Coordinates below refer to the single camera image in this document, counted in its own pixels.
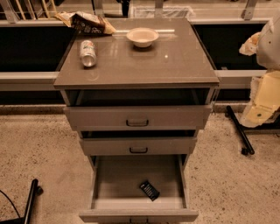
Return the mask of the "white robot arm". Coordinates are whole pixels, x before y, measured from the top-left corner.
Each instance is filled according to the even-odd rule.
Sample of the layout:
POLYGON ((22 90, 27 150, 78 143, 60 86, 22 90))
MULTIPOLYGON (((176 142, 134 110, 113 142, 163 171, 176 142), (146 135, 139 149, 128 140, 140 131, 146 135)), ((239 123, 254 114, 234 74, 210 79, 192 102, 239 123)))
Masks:
POLYGON ((240 119, 243 126, 254 128, 264 124, 280 108, 280 14, 248 38, 239 53, 255 54, 257 63, 267 69, 260 78, 252 79, 250 101, 240 119))

